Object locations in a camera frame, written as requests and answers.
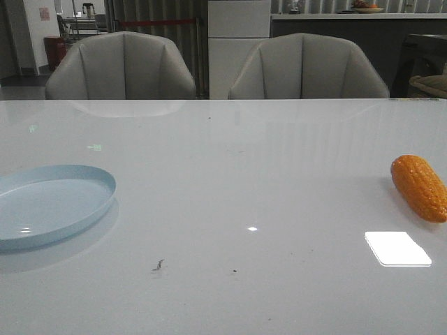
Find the light blue round plate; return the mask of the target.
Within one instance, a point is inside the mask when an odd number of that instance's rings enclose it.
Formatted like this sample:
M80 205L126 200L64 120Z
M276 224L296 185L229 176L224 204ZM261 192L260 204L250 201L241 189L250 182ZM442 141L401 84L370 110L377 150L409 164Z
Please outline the light blue round plate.
M49 165L1 177L1 251L53 244L109 210L115 178L87 165Z

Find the orange plastic corn cob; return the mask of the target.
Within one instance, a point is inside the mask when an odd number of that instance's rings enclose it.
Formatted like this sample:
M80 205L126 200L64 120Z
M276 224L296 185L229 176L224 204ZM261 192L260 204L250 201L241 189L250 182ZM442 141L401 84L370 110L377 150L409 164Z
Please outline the orange plastic corn cob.
M423 220L446 222L446 186L422 157L402 155L390 167L395 188Z

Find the right beige leather chair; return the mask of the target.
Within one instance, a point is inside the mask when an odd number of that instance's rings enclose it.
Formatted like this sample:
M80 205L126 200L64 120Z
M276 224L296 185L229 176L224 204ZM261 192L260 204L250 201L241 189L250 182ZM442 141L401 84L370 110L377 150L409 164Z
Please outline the right beige leather chair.
M255 45L228 92L231 100L388 97L388 87L358 45L310 33Z

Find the beige leather chair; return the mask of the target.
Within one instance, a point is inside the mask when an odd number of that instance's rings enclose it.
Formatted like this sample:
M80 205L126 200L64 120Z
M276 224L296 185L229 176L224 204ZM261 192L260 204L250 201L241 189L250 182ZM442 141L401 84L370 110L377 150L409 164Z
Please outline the beige leather chair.
M228 92L231 100L388 97L388 87L358 45L310 33L255 45Z
M189 100L196 86L168 38L120 31L74 44L45 85L48 100Z

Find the white cabinet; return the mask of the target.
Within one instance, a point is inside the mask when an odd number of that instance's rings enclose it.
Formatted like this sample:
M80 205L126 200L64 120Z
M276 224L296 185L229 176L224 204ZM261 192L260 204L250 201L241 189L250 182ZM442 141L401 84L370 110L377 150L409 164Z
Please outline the white cabinet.
M250 49L270 37L270 1L208 2L210 99L222 100Z

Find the left beige leather chair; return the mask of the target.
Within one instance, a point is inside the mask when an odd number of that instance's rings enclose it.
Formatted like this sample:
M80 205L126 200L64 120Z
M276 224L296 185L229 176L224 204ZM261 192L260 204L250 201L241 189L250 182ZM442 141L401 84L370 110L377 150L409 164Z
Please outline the left beige leather chair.
M120 31L74 44L45 85L48 100L189 100L196 86L168 38Z

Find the red barrier belt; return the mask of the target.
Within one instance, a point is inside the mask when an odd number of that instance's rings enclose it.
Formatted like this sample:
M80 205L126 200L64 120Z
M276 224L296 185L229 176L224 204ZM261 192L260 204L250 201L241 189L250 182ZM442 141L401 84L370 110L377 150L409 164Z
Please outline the red barrier belt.
M118 21L121 27L154 27L154 26L170 26L195 24L196 19L180 19L180 20L146 20L146 21Z

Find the red trash bin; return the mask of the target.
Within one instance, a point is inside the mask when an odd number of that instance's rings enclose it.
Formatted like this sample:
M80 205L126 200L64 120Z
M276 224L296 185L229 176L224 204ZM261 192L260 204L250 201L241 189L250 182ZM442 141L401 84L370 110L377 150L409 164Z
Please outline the red trash bin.
M61 36L47 36L44 37L44 45L48 67L50 70L55 70L66 55L65 40Z

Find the dark counter with white top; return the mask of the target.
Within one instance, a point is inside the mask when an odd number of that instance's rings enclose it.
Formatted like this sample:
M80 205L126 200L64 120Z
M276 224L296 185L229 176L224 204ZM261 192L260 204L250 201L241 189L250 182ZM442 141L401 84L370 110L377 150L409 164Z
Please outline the dark counter with white top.
M270 35L309 33L344 38L367 55L389 90L409 34L446 35L446 14L299 14L272 16Z

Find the fruit bowl on counter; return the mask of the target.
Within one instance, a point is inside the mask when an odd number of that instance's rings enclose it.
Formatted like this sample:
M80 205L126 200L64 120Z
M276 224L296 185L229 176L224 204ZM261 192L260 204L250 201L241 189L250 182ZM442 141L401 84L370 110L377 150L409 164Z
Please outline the fruit bowl on counter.
M354 12L360 14L380 13L383 11L383 8L379 7L376 3L370 3L364 0L353 0L351 2L351 8Z

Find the beige cushion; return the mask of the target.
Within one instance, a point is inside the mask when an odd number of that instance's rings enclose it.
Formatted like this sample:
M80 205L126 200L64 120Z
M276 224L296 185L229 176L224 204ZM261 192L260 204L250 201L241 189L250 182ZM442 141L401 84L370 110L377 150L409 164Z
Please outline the beige cushion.
M419 95L446 98L446 75L413 76L409 84Z

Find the pink wall poster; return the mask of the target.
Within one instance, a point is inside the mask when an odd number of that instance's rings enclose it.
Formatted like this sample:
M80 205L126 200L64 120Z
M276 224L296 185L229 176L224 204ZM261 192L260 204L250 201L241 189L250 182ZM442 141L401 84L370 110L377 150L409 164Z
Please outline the pink wall poster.
M50 20L50 12L48 7L40 7L39 15L41 21L49 21Z

